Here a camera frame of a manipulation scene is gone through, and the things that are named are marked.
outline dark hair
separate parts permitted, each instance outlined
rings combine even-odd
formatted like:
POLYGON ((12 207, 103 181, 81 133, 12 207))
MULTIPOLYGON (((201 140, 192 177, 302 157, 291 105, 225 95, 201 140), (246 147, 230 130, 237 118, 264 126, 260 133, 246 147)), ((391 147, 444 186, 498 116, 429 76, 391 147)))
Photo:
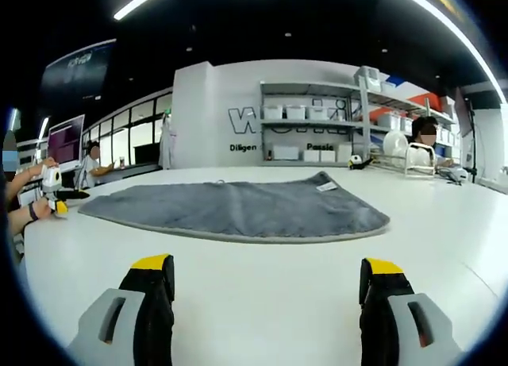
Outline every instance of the dark hair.
POLYGON ((97 141, 89 141, 87 145, 87 154, 90 154, 95 147, 100 148, 101 145, 99 145, 97 141))
POLYGON ((414 142, 418 134, 425 131, 427 134, 436 134, 437 120, 433 116, 419 117, 411 126, 410 142, 414 142))

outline white table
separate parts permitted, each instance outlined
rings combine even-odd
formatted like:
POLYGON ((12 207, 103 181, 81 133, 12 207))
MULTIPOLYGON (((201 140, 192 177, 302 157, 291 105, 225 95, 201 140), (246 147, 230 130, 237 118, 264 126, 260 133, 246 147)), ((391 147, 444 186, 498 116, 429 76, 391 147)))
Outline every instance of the white table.
MULTIPOLYGON (((316 168, 157 171, 96 187, 92 198, 137 184, 280 182, 316 168)), ((173 361, 178 366, 360 364, 358 287, 364 257, 404 269, 451 318, 469 349, 508 286, 508 197, 471 184, 404 179, 389 171, 326 171, 391 217, 377 237, 318 245, 245 245, 147 232, 87 217, 25 231, 29 286, 56 339, 68 345, 87 307, 145 256, 175 256, 173 361)))

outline gray towel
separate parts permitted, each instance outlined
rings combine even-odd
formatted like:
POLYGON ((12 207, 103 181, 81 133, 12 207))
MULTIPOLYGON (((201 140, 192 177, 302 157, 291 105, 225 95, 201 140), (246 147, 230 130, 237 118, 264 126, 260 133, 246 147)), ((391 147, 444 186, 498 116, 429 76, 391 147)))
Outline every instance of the gray towel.
POLYGON ((144 185, 100 196, 81 214, 141 229, 252 243, 316 243, 371 236, 390 219, 325 172, 285 183, 144 185), (333 183, 336 188, 319 191, 333 183))

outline towel tag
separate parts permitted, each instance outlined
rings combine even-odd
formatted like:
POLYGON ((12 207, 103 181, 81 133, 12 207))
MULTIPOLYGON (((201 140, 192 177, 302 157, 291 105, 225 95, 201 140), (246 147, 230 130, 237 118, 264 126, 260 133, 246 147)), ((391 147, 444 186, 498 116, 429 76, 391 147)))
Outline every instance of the towel tag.
POLYGON ((328 182, 328 183, 325 183, 324 185, 318 186, 316 188, 319 191, 328 191, 328 190, 337 189, 337 185, 333 182, 328 182))

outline wristwatch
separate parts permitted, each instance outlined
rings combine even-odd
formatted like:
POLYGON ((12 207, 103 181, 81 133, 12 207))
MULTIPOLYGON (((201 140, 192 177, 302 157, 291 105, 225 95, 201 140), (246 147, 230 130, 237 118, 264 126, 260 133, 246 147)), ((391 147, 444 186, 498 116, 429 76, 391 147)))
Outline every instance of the wristwatch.
POLYGON ((33 222, 39 220, 39 217, 37 217, 37 214, 35 214, 35 210, 33 209, 33 202, 29 204, 29 212, 33 222))

